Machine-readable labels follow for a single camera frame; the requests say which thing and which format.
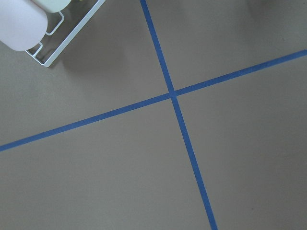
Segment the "white cup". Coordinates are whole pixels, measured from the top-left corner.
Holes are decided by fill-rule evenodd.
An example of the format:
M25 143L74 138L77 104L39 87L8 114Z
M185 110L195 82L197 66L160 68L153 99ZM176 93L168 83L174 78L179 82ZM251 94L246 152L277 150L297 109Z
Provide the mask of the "white cup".
M49 13L55 13L66 8L71 0L33 0L33 2Z

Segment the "pink cup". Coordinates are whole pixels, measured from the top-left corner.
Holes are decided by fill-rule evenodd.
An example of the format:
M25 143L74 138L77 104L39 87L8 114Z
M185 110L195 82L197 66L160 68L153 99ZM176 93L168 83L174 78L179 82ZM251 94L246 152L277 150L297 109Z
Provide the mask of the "pink cup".
M15 51L35 47L45 36L47 15L30 0L0 2L0 41Z

